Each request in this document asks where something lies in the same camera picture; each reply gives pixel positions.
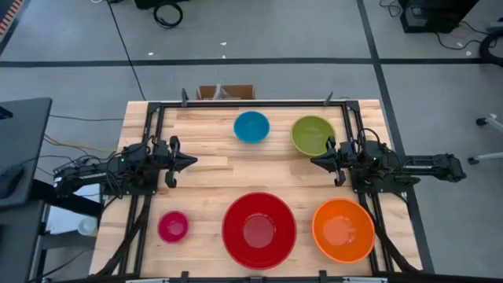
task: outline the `wooden tabletop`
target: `wooden tabletop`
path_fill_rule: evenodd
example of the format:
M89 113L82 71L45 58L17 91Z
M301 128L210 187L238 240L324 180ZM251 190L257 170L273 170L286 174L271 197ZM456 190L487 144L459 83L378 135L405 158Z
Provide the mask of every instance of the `wooden tabletop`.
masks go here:
M380 102L362 100L359 103L364 126L374 129L380 140L390 145ZM119 148L141 142L146 107L147 102L128 104ZM248 110L260 111L270 121L269 135L256 145L240 142L233 133L233 121ZM164 173L160 174L158 193L150 208L142 277L180 277L184 270L190 277L318 276L319 270L326 270L329 276L370 275L367 259L354 264L336 263L314 242L311 219L317 207L333 197L357 201L357 196L349 178L343 187L336 188L334 174L311 164L309 157L299 153L291 143L291 126L305 115L325 117L336 131L337 144L346 140L342 111L337 107L166 110L162 139L177 135L182 152L196 156L199 161L177 175L176 189L168 189L163 181ZM356 129L354 119L351 122ZM280 197L296 219L297 238L292 253L282 264L269 270L242 267L232 260L222 242L222 219L227 208L250 192L268 192ZM380 194L380 201L388 236L412 265L421 268L406 204L395 195L384 193ZM90 274L104 266L122 241L129 207L130 198L124 197L104 212ZM166 244L157 235L157 223L164 213L173 210L187 214L189 233L180 243ZM133 252L136 252L135 248L131 250L128 271L132 271ZM383 270L377 237L376 252Z

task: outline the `concrete floor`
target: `concrete floor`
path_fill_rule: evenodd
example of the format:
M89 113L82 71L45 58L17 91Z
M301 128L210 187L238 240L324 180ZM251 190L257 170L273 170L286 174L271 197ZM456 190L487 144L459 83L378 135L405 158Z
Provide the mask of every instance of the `concrete floor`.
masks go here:
M446 50L432 34L406 35L378 0L364 0L381 58L471 58L477 44ZM339 57L370 58L355 0L191 0L183 2L179 28L165 31L152 14L126 0L113 9L133 60ZM466 20L474 28L503 17L503 2L481 0ZM445 44L481 37L466 28L442 35ZM503 54L503 44L495 53ZM105 2L36 0L29 3L0 54L2 62L125 61ZM178 100L185 87L250 83L257 98L379 98L371 64L220 64L135 68L149 100ZM478 128L475 118L501 113L503 68L480 64L389 64L384 78L408 154L468 156L503 150L503 136ZM0 101L51 97L53 114L120 118L127 101L141 100L130 67L0 68ZM116 147L120 122L88 123L50 119L47 134L62 142ZM79 152L45 144L42 154L77 157ZM61 160L41 159L50 170ZM435 271L439 274L503 277L503 221L500 216L503 161L470 166L456 184L430 178L416 186ZM51 182L38 172L37 177ZM80 249L49 253L46 269ZM91 254L56 273L57 280L84 277Z

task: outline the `black metal frame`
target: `black metal frame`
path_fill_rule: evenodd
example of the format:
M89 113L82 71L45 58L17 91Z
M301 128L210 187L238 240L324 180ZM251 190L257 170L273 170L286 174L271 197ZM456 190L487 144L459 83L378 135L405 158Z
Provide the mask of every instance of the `black metal frame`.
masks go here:
M154 148L152 152L154 153L157 148L155 143L160 139L163 129L163 121L164 121L164 113L168 108L227 108L227 107L340 107L343 113L343 121L344 126L346 128L346 136L347 139L352 142L354 140L353 130L351 127L351 118L350 113L353 112L354 118L356 120L357 133L363 130L363 122L362 116L360 113L360 107L358 101L186 101L185 99L180 102L149 102L147 107L147 115L145 117L145 126L143 131L143 139L145 141L150 136L150 129L153 121L154 113L157 113L157 124L156 130L154 134ZM377 223L384 228L384 218L380 207L379 196L375 193L370 195L374 212L373 214L376 216ZM144 206L150 206L152 201L151 196L145 196ZM366 204L366 196L364 193L358 194L358 201L362 206L367 207ZM130 203L130 210L128 213L127 224L126 224L126 234L130 232L131 227L133 226L136 211L138 208L138 197L132 196ZM138 238L138 249L136 252L136 256L134 258L134 271L133 274L139 276L141 273L141 264L143 261L143 253L145 250L145 236L148 225L148 212L147 211L147 221L141 227ZM393 262L389 252L387 249L382 246L384 262L386 266L386 271L393 272ZM119 264L119 275L126 274L126 266L128 261L128 253L127 251L122 258ZM379 265L377 262L376 251L373 249L369 255L370 268L373 274L378 274L380 272ZM188 280L188 272L183 272L185 276L180 278L170 277L170 281L180 281L187 282ZM277 282L311 282L317 281L319 282L321 278L324 278L328 281L342 281L342 277L326 277L326 273L324 270L321 270L320 277L268 277L267 281L277 281ZM201 280L201 281L243 281L243 280L251 280L251 278L244 277L212 277L212 278L191 278Z

